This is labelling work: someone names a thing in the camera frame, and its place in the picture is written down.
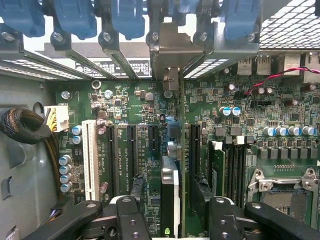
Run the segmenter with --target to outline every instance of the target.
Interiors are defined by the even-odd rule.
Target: capacitor
[[[61,185],[60,190],[63,193],[67,193],[71,188],[72,188],[72,183],[68,181],[67,183]]]
[[[71,157],[70,157],[69,155],[65,154],[65,155],[63,155],[62,157],[60,157],[58,161],[59,161],[59,164],[60,164],[61,166],[65,166],[65,165],[67,165],[68,163],[70,163]]]
[[[288,128],[288,133],[292,136],[299,136],[299,128],[296,126],[291,126]]]
[[[107,182],[103,182],[101,183],[101,187],[100,187],[100,193],[101,194],[105,194],[108,190],[109,184]]]
[[[105,119],[98,118],[97,120],[95,120],[95,124],[98,126],[105,126],[107,124],[107,121]]]
[[[98,129],[97,133],[98,133],[98,135],[103,135],[103,134],[106,133],[106,131],[107,131],[106,126],[102,126],[102,127],[100,127],[100,128]]]
[[[66,184],[67,182],[69,182],[71,180],[71,173],[67,173],[66,175],[62,175],[60,177],[60,183],[62,184]]]
[[[98,102],[98,101],[92,101],[92,102],[90,103],[90,107],[91,107],[92,109],[99,109],[99,108],[101,108],[101,103]]]
[[[61,175],[66,175],[69,171],[71,170],[71,165],[70,164],[67,164],[65,166],[61,166],[59,168],[59,173]]]
[[[268,95],[271,95],[271,94],[274,94],[274,90],[271,87],[265,87],[264,88],[264,93],[268,94]]]
[[[222,106],[220,107],[219,112],[223,116],[229,116],[231,114],[231,109],[230,107]]]
[[[237,106],[231,107],[231,113],[233,116],[239,116],[241,114],[241,109]]]
[[[73,144],[80,144],[82,142],[82,136],[73,136],[72,142]]]
[[[268,137],[272,137],[274,135],[274,131],[275,131],[275,129],[273,127],[265,126],[263,128],[264,135],[266,135]]]
[[[263,87],[255,87],[252,89],[252,94],[254,95],[262,95],[265,93],[265,89]]]
[[[285,136],[287,134],[287,129],[285,127],[282,126],[278,126],[275,128],[275,133],[278,136]]]
[[[284,102],[284,106],[287,108],[297,106],[298,104],[299,104],[299,102],[295,99],[287,100]]]
[[[300,92],[308,93],[308,92],[312,92],[312,91],[314,91],[316,89],[317,89],[317,86],[315,84],[308,84],[308,85],[302,86],[300,88]]]
[[[106,91],[104,92],[104,97],[105,97],[106,99],[112,99],[113,96],[114,96],[114,94],[113,94],[113,92],[112,92],[111,90],[106,90]]]
[[[73,135],[80,135],[82,133],[82,126],[81,125],[74,126],[71,132]]]
[[[304,126],[302,128],[302,133],[304,135],[309,135],[309,136],[313,136],[315,134],[315,128],[312,126]]]

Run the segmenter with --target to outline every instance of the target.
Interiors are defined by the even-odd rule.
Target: pci slot
[[[189,192],[190,202],[191,196],[193,195],[193,182],[195,181],[196,175],[199,171],[200,162],[200,135],[201,126],[200,124],[190,124],[189,132]]]
[[[126,128],[127,134],[127,157],[128,157],[128,179],[129,191],[132,190],[134,177],[138,174],[138,128],[135,124],[130,124]]]
[[[148,125],[148,137],[149,137],[149,150],[159,150],[159,128],[156,124]]]
[[[106,126],[106,158],[109,169],[109,184],[112,186],[111,196],[119,196],[119,159],[117,143],[117,127],[115,125]]]
[[[99,166],[96,121],[82,122],[85,200],[99,201]]]

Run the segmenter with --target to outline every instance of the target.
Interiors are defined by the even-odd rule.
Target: white pci slot
[[[82,122],[85,200],[99,201],[99,166],[95,120]]]

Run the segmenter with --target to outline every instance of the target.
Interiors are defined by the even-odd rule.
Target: screw
[[[11,33],[8,33],[8,32],[6,32],[6,31],[2,32],[2,33],[1,33],[1,36],[2,36],[5,40],[7,40],[7,41],[9,41],[9,42],[12,42],[12,41],[15,40],[15,37],[14,37]]]
[[[252,203],[252,207],[254,207],[255,209],[260,209],[261,205],[258,203]]]
[[[200,41],[204,42],[207,40],[208,34],[206,32],[202,33],[199,37]]]
[[[94,203],[91,203],[91,204],[89,204],[89,205],[87,205],[86,207],[87,208],[94,208],[96,205],[94,204]]]
[[[61,93],[61,97],[64,99],[64,100],[68,100],[70,98],[70,92],[68,91],[63,91]]]
[[[53,38],[58,42],[62,42],[64,40],[64,37],[58,32],[53,33]]]
[[[152,40],[155,42],[159,40],[159,34],[157,32],[152,33]]]
[[[102,36],[106,42],[109,42],[111,40],[111,35],[108,32],[104,32]]]
[[[225,200],[223,198],[221,198],[221,197],[217,197],[215,200],[220,204],[225,202]]]

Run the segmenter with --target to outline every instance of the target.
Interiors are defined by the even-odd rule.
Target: silver capacitor
[[[67,164],[67,165],[61,166],[61,167],[59,168],[59,173],[60,173],[61,175],[66,175],[68,172],[70,172],[70,170],[71,170],[71,165],[70,165],[70,164]]]

